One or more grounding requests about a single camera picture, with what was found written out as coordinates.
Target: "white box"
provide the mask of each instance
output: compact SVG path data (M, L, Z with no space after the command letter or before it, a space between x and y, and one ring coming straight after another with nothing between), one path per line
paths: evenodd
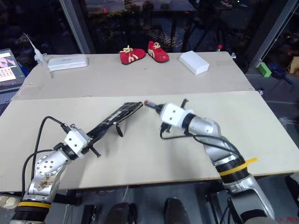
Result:
M86 55L70 55L66 57L51 58L48 62L50 71L73 69L88 65Z
M179 60L187 66L195 75L205 72L209 68L209 63L202 59L198 54L193 50L183 53Z

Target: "green object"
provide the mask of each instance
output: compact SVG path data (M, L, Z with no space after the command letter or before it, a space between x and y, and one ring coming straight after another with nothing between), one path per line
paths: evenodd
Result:
M264 77L269 77L272 73L264 62L260 63L257 69Z

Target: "white table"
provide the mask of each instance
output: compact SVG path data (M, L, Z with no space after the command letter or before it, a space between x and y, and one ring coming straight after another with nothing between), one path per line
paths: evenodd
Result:
M298 171L299 150L229 55L200 55L210 69L199 76L177 61L179 54L171 54L165 64L147 56L129 66L121 65L118 55L91 55L88 67L57 71L54 78L40 65L35 67L0 117L0 150L5 155L0 191L21 190L21 168L34 150L45 116L88 132L124 102L145 99L176 104L189 99L186 107L216 120L245 159L259 158L249 166L254 175ZM143 107L127 120L124 138L111 129L94 145L102 154L99 159L90 152L68 166L61 188L219 178L201 144L192 139L161 140L160 124L155 111ZM181 133L171 129L171 134ZM57 124L47 122L39 149L52 148L64 137Z

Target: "white tissue box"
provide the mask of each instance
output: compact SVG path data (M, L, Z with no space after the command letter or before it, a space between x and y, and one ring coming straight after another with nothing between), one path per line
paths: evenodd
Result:
M193 50L183 53L179 60L190 69L195 75L205 72L209 68L209 63L202 59Z

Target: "shoelace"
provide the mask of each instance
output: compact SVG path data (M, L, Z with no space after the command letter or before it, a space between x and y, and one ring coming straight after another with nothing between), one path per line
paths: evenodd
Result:
M130 51L133 51L133 48L130 48L129 45L127 48L123 48L123 50L120 51L120 53L124 52L124 53L129 53Z
M160 46L160 44L159 44L158 42L155 42L155 43L154 43L154 48L155 48L155 49L160 48L160 47L161 47L161 46Z

